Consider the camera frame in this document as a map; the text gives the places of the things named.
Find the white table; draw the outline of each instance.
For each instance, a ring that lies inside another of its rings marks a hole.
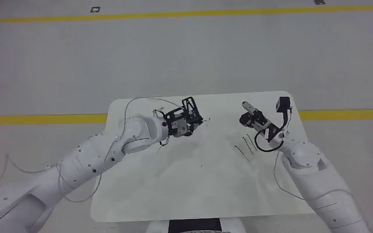
[[[248,140],[253,155],[242,138],[248,133],[253,139],[256,132],[240,125],[238,120],[245,113],[241,103],[248,101],[280,126],[282,114],[276,113],[275,106],[280,96],[291,98],[293,117],[288,129],[292,137],[307,140],[294,100],[287,92],[194,96],[201,115],[211,120],[191,137],[172,137],[157,154],[158,145],[127,154],[103,175],[93,196],[92,218],[120,222],[313,213],[305,202],[277,187],[272,174],[276,152],[256,152]],[[180,105],[183,98],[165,97]],[[110,105],[105,131],[117,127],[129,100],[115,100]],[[175,108],[162,101],[135,100],[128,116],[152,116],[152,110],[162,106],[164,112]],[[268,147],[262,137],[258,142]],[[277,176],[284,188],[299,194],[281,164]]]

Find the floor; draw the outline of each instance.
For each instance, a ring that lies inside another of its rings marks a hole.
[[[352,5],[325,1],[326,6]],[[119,14],[315,4],[14,0],[0,3],[0,18],[91,15],[92,6],[101,6],[99,14]],[[0,23],[0,115],[96,114],[106,113],[118,98],[273,90],[291,93],[299,110],[373,109],[372,17],[371,11],[346,11]],[[304,128],[372,220],[372,121],[305,121]],[[103,129],[102,124],[0,125],[1,157],[9,153],[25,169],[39,170]],[[26,177],[9,167],[0,183]],[[93,185],[88,182],[72,198],[86,197]],[[242,220],[253,233],[328,232],[315,214]],[[41,232],[144,232],[147,224],[95,223],[90,201],[62,201]]]

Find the white robotic arm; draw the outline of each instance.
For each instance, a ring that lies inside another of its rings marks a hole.
[[[163,117],[131,117],[115,132],[88,138],[46,172],[1,187],[1,232],[38,232],[67,194],[119,163],[125,154],[145,150],[169,136],[190,136],[202,120],[189,97],[182,108]]]
[[[288,112],[291,112],[288,97],[281,97],[276,105],[277,112],[282,112],[284,115],[284,124],[281,128],[272,124],[248,102],[243,102],[242,106],[247,112],[241,116],[240,123],[258,132],[255,142],[258,135],[263,135],[272,147],[271,150],[263,150],[256,144],[260,150],[264,152],[278,150],[283,153],[282,164],[302,197],[282,189],[279,185],[280,189],[305,200],[333,233],[370,232],[349,187],[320,149],[312,143],[286,137],[285,125],[288,121]]]

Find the yellow floor stripe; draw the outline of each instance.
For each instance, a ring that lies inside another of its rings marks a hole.
[[[60,125],[106,123],[107,114],[9,115],[0,116],[0,125]]]
[[[300,111],[302,121],[372,120],[373,110]],[[0,116],[0,125],[61,125],[106,123],[107,114],[9,115]]]
[[[40,23],[60,21],[89,21],[89,20],[121,20],[145,19],[160,17],[191,17],[191,16],[222,16],[222,15],[275,15],[291,13],[340,12],[340,11],[372,11],[373,5],[363,6],[317,6],[311,8],[276,8],[276,9],[236,9],[236,10],[197,10],[190,12],[151,12],[128,13],[119,15],[78,15],[78,16],[47,16],[21,17],[0,19],[0,23]]]
[[[373,110],[299,111],[302,121],[372,120]]]

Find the cable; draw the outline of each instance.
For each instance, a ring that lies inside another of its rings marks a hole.
[[[270,149],[270,150],[262,149],[262,148],[258,145],[258,142],[256,141],[256,139],[258,138],[258,136],[259,136],[263,131],[264,131],[264,130],[259,131],[259,132],[255,135],[255,137],[254,137],[254,143],[255,143],[256,147],[257,147],[260,151],[262,151],[262,152],[273,152],[273,151],[278,150],[279,148],[281,148],[282,145],[284,145],[284,141],[281,141],[281,143],[280,143],[277,147],[275,147],[275,148],[272,148],[272,149]]]
[[[322,194],[322,195],[320,195],[320,196],[317,196],[317,197],[315,197],[315,198],[311,198],[311,199],[305,199],[305,198],[299,197],[299,196],[297,196],[297,195],[295,195],[295,194],[293,194],[293,193],[291,193],[291,192],[289,192],[289,191],[283,189],[283,188],[280,186],[280,184],[279,184],[279,182],[278,182],[278,180],[277,180],[277,176],[276,176],[276,166],[277,166],[277,159],[279,158],[279,154],[280,154],[280,151],[277,152],[276,161],[275,161],[275,166],[273,167],[273,176],[274,176],[274,178],[275,178],[276,184],[278,185],[278,187],[279,187],[282,191],[284,191],[284,192],[286,192],[286,193],[292,195],[293,197],[296,197],[296,198],[298,198],[298,199],[300,199],[300,200],[304,200],[304,201],[307,201],[307,202],[311,202],[311,201],[317,200],[317,199],[322,198],[323,196],[325,196],[325,195],[327,195],[327,194],[330,194],[330,193],[332,193],[332,192],[345,192],[345,193],[347,193],[348,195],[350,195],[350,196],[353,198],[352,193],[350,193],[349,191],[347,191],[347,190],[345,190],[345,189],[334,189],[334,190],[330,190],[330,191],[328,191],[328,192],[326,192],[326,193],[324,193],[324,194]]]
[[[286,112],[286,114],[283,113],[283,121],[284,121],[284,122],[283,122],[283,124],[282,124],[282,126],[281,126],[281,128],[279,129],[278,132],[281,132],[281,131],[285,128],[285,126],[286,126],[286,129],[287,129],[287,127],[289,126],[289,123],[290,123],[290,121],[291,121],[291,115],[292,115],[291,109],[290,109],[290,119],[288,119],[287,114],[288,114],[287,112]],[[265,131],[265,129],[262,129],[262,130],[260,130],[259,132],[257,132],[257,134],[255,135],[255,137],[254,137],[254,143],[255,143],[256,147],[257,147],[260,151],[262,151],[262,152],[273,152],[273,151],[278,150],[279,148],[281,148],[281,146],[284,144],[284,141],[283,141],[283,140],[282,140],[281,143],[280,143],[277,147],[275,147],[275,148],[272,148],[272,149],[269,149],[269,150],[265,150],[265,149],[261,148],[261,147],[258,145],[258,142],[257,142],[256,140],[257,140],[258,136],[259,136],[261,133],[263,133],[264,131]]]
[[[41,172],[46,171],[46,169],[44,169],[44,170],[39,170],[39,171],[26,171],[26,170],[24,170],[24,169],[18,167],[18,165],[15,164],[14,161],[10,158],[9,154],[6,154],[6,155],[5,155],[5,164],[4,164],[4,169],[3,169],[3,171],[2,171],[2,173],[1,173],[1,175],[0,175],[0,180],[1,180],[1,179],[4,177],[4,175],[5,175],[6,168],[7,168],[7,166],[8,166],[8,160],[10,161],[10,163],[11,163],[15,168],[17,168],[19,171],[21,171],[21,172],[23,172],[23,173],[27,173],[27,174],[37,174],[37,173],[41,173]]]
[[[69,199],[69,198],[66,197],[66,196],[64,197],[65,200],[67,200],[67,201],[69,201],[69,202],[73,202],[73,203],[81,203],[81,202],[85,202],[85,201],[89,200],[91,197],[93,197],[93,195],[97,192],[98,187],[99,187],[100,184],[101,184],[101,179],[102,179],[102,176],[103,176],[103,171],[105,170],[105,162],[106,162],[106,159],[107,159],[107,157],[108,157],[108,155],[109,155],[109,152],[110,152],[112,146],[114,145],[114,143],[117,142],[117,141],[119,141],[119,140],[121,140],[121,138],[122,138],[123,135],[124,135],[124,132],[125,132],[125,129],[126,129],[126,121],[127,121],[127,117],[126,117],[126,115],[127,115],[127,109],[128,109],[128,106],[129,106],[129,104],[130,104],[131,102],[133,102],[133,101],[135,101],[135,100],[138,100],[138,99],[141,99],[141,98],[149,98],[149,99],[152,99],[152,100],[161,100],[161,101],[164,101],[164,102],[167,102],[167,103],[173,104],[173,105],[177,106],[178,108],[181,108],[181,106],[179,106],[179,105],[177,105],[177,104],[175,104],[175,103],[173,103],[173,102],[171,102],[171,101],[164,100],[164,99],[162,99],[162,98],[153,98],[153,97],[137,97],[137,98],[133,98],[133,99],[131,99],[131,100],[127,103],[127,105],[126,105],[126,107],[125,107],[125,109],[124,109],[124,120],[119,121],[119,123],[122,122],[122,121],[124,121],[123,132],[122,132],[122,134],[120,135],[120,137],[118,137],[116,140],[113,141],[113,143],[110,145],[110,147],[109,147],[109,149],[108,149],[108,151],[107,151],[107,154],[106,154],[105,159],[104,159],[104,162],[103,162],[103,163],[104,163],[104,167],[103,167],[102,170],[100,170],[100,177],[99,177],[99,179],[98,179],[97,186],[96,186],[96,188],[94,189],[93,193],[92,193],[89,197],[87,197],[87,198],[85,198],[85,199],[83,199],[83,200],[75,201],[75,200],[71,200],[71,199]],[[59,165],[59,170],[58,170],[58,164],[56,165],[56,167],[57,167],[57,171],[58,171],[58,187],[59,187],[59,189],[60,189],[60,191],[61,191],[60,178],[63,179],[63,176],[61,175],[61,172],[62,172],[62,171],[61,171],[61,164]]]

